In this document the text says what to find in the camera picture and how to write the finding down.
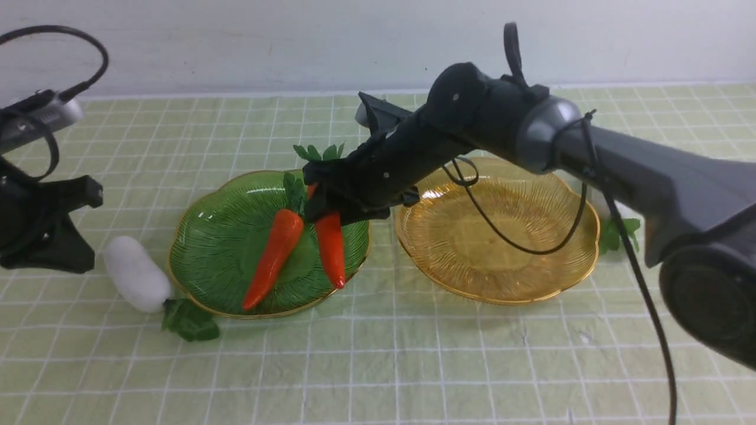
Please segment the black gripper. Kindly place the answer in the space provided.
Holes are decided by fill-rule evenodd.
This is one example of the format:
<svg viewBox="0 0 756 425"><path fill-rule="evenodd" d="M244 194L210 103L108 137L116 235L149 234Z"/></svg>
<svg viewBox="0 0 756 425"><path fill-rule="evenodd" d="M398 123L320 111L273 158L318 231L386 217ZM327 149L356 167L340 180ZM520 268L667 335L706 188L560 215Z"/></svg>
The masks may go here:
<svg viewBox="0 0 756 425"><path fill-rule="evenodd" d="M70 213L103 204L103 187L84 175L36 181L2 159L1 266L83 274L95 267L95 251Z"/></svg>
<svg viewBox="0 0 756 425"><path fill-rule="evenodd" d="M304 166L310 223L387 220L393 207L419 202L416 183L473 150L433 125L424 104L410 112L367 93L357 96L356 121L367 124L370 137L345 157Z"/></svg>

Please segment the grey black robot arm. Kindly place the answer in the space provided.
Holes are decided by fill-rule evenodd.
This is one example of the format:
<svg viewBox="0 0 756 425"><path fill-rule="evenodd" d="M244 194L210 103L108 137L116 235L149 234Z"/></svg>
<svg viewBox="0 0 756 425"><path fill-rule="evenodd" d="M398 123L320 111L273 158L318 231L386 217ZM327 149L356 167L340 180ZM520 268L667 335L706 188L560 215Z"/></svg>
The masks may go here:
<svg viewBox="0 0 756 425"><path fill-rule="evenodd" d="M316 218L386 218L451 159L480 149L531 173L561 169L643 216L645 261L661 264L672 317L715 352L754 369L754 164L699 156L598 128L569 100L513 76L454 64L426 103L387 134L304 169Z"/></svg>

